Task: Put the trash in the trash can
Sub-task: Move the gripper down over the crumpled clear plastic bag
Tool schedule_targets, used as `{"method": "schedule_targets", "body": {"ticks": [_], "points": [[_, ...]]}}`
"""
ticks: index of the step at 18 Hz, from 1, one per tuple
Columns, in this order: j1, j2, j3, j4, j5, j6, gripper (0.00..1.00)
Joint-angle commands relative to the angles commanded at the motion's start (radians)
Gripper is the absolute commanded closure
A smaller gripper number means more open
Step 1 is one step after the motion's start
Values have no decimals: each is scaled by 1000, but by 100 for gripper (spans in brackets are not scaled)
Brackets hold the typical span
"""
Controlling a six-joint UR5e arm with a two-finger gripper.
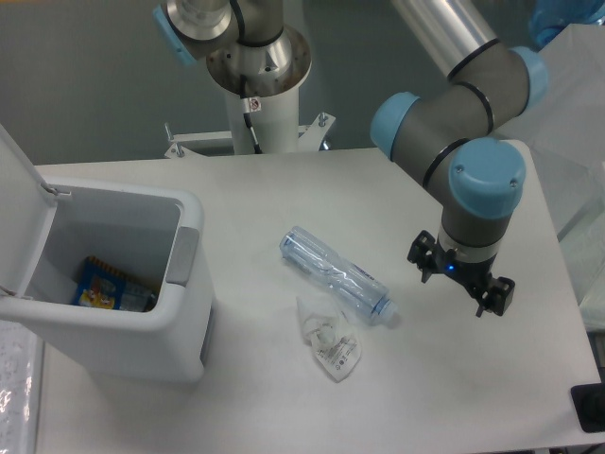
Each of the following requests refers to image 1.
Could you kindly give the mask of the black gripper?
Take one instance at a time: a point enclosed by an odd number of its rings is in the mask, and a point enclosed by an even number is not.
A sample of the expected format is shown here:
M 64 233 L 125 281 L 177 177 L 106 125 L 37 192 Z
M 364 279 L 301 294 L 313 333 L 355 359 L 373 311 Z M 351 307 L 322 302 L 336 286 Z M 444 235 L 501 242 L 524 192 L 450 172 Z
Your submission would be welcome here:
M 422 283 L 434 274 L 443 274 L 463 286 L 478 303 L 477 317 L 484 312 L 503 316 L 512 302 L 515 282 L 507 277 L 493 278 L 495 254 L 480 262 L 464 261 L 422 230 L 412 241 L 406 259 L 421 272 Z

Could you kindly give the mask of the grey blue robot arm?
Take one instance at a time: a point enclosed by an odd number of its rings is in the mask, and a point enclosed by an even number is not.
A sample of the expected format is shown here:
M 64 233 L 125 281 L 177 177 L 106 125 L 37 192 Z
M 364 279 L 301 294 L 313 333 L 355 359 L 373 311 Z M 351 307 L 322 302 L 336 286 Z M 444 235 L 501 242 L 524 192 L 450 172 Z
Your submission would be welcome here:
M 460 284 L 479 313 L 502 315 L 515 285 L 491 268 L 526 165 L 492 133 L 545 95 L 545 63 L 525 47 L 505 47 L 470 2 L 395 8 L 449 83 L 430 100 L 393 95 L 371 122 L 373 143 L 442 208 L 439 233 L 420 233 L 407 258 L 423 278 L 442 274 Z M 204 61 L 222 89 L 236 153 L 302 149 L 298 90 L 311 57 L 281 2 L 165 1 L 152 16 L 174 55 L 185 65 Z

